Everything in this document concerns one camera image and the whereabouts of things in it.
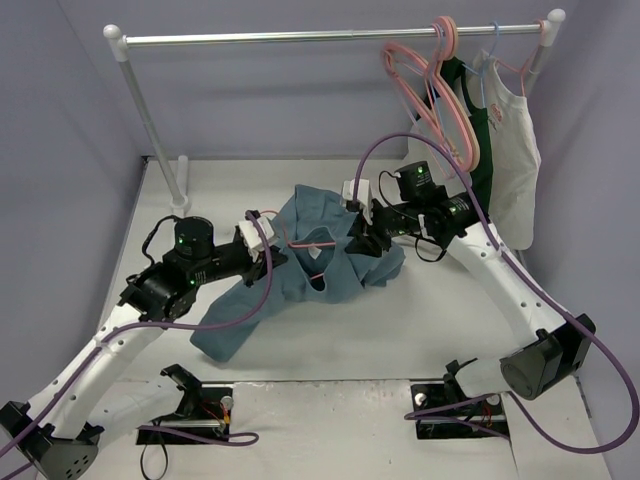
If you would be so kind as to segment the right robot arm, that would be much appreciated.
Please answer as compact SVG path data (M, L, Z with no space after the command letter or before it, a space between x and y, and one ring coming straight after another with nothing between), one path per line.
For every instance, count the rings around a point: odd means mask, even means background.
M394 237L429 240L482 285L516 341L511 352L454 367L453 380L442 388L445 405L464 412L479 396L506 391L533 400L573 374L595 334L591 319L571 316L546 296L502 242L473 193L448 196L424 162L402 167L394 177L402 199L396 205L381 204L364 179L344 182L342 203L357 215L350 249L380 257Z

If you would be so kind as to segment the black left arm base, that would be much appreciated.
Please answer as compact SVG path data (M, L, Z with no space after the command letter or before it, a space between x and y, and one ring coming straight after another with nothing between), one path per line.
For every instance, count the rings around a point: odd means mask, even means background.
M192 436L228 443L233 389L232 384L205 384L203 398L189 416L181 417L178 414L171 414L158 417L151 422L152 425L188 434L189 438L170 432L138 430L135 444L137 446L203 445L203 442L192 439Z

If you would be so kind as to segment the thin pink wire hanger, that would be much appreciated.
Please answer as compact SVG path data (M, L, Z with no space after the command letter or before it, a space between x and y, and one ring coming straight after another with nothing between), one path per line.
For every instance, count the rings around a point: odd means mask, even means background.
M321 252L322 248L335 247L335 241L327 241L327 242L311 242L311 243L296 243L289 239L289 235L287 232L286 224L279 217L279 212L272 209L262 210L260 211L261 216L267 216L269 220L276 219L280 225L280 228L283 233L283 238L285 240L286 245L293 250L302 250L302 249L311 249L312 251L317 250Z

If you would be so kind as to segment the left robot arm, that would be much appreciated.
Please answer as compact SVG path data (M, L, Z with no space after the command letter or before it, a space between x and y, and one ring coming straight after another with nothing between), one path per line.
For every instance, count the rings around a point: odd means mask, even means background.
M214 243L202 217L176 218L174 244L161 260L129 276L108 319L79 354L41 392L1 409L1 428L28 466L46 479L78 479L98 453L129 431L164 415L185 420L199 409L200 382L178 365L166 367L145 390L116 404L102 398L136 357L180 323L198 290L234 276L247 286L273 280L286 256L270 221L248 211L231 242Z

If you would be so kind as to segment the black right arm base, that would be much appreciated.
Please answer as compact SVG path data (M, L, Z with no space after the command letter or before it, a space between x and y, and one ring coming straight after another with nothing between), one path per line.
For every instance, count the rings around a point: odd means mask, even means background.
M413 383L410 394L418 440L510 439L498 395L471 402L443 382Z

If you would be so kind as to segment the blue t shirt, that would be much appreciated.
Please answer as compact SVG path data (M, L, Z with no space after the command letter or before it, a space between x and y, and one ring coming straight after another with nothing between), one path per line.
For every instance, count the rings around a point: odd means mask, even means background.
M293 250L279 243L287 262L274 269L265 300L265 278L247 287L239 281L219 296L200 321L208 330L192 333L190 343L211 360L228 362L256 326L301 302L340 304L353 300L368 287L384 287L404 264L403 249L392 244L376 258L345 251L354 218L330 190L297 185L279 211L289 239L296 243L335 241L335 247Z

